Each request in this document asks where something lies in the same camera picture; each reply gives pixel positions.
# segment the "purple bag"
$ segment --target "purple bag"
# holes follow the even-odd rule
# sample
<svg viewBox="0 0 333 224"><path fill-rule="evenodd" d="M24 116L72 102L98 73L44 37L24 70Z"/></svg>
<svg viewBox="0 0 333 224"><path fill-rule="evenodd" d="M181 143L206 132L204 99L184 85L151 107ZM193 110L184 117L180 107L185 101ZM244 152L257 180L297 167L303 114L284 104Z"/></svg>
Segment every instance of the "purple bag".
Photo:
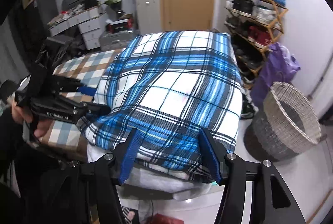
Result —
<svg viewBox="0 0 333 224"><path fill-rule="evenodd" d="M270 49L272 52L270 52L250 92L252 101L258 108L262 106L273 82L290 83L301 69L295 57L289 53L285 46L274 43L270 45Z"/></svg>

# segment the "bolt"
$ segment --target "bolt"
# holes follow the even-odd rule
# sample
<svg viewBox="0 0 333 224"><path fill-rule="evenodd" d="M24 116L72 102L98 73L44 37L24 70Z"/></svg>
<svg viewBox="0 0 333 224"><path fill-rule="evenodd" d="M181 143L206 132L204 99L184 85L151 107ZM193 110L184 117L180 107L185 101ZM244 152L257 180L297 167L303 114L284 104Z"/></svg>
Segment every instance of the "bolt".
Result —
<svg viewBox="0 0 333 224"><path fill-rule="evenodd" d="M263 161L263 164L266 166L266 167L270 167L272 165L272 162L269 161L269 160L264 160Z"/></svg>
<svg viewBox="0 0 333 224"><path fill-rule="evenodd" d="M227 154L227 158L229 158L230 160L235 160L236 159L236 155L233 153L229 153Z"/></svg>
<svg viewBox="0 0 333 224"><path fill-rule="evenodd" d="M74 168L74 167L76 167L77 165L78 165L78 161L76 161L76 160L73 160L72 162L70 162L69 163L69 166L71 167L71 168Z"/></svg>
<svg viewBox="0 0 333 224"><path fill-rule="evenodd" d="M113 158L113 154L106 154L105 156L104 156L104 159L105 160L111 160Z"/></svg>

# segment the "blue plaid cloth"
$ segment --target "blue plaid cloth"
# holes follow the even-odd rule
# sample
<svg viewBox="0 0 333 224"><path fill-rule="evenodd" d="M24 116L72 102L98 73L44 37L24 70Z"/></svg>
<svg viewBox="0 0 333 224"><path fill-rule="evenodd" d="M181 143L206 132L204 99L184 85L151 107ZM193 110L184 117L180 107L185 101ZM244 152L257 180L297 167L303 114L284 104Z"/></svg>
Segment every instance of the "blue plaid cloth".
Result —
<svg viewBox="0 0 333 224"><path fill-rule="evenodd" d="M136 162L181 179L211 182L199 129L233 152L242 108L229 34L173 31L137 37L102 76L94 97L111 113L82 118L92 144L113 150L133 128L144 141Z"/></svg>

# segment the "person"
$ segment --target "person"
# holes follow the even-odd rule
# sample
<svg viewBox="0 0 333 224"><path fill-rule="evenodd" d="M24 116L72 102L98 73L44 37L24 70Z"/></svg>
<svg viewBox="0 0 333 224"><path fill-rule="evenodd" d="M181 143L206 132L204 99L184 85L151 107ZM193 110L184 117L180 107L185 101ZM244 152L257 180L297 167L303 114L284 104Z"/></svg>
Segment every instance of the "person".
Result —
<svg viewBox="0 0 333 224"><path fill-rule="evenodd" d="M14 101L0 116L0 176L6 178L6 172L14 161L20 192L19 197L0 183L0 216L4 223L65 223L64 215L59 214L57 208L53 213L45 210L47 191L41 187L43 183L48 185L56 180L56 176L53 176L53 181L52 176L43 176L60 170L58 161L31 148L22 139L23 121L30 123L32 120L29 108L18 107ZM50 119L40 119L34 131L35 137L43 137L51 123Z"/></svg>

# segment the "laundry basket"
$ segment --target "laundry basket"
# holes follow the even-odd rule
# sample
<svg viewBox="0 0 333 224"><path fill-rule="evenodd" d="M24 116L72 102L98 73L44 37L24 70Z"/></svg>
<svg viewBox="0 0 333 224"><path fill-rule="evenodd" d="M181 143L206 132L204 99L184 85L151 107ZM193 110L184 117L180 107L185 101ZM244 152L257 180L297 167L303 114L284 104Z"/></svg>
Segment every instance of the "laundry basket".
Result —
<svg viewBox="0 0 333 224"><path fill-rule="evenodd" d="M290 159L318 144L321 131L309 101L288 83L274 82L244 136L259 161Z"/></svg>

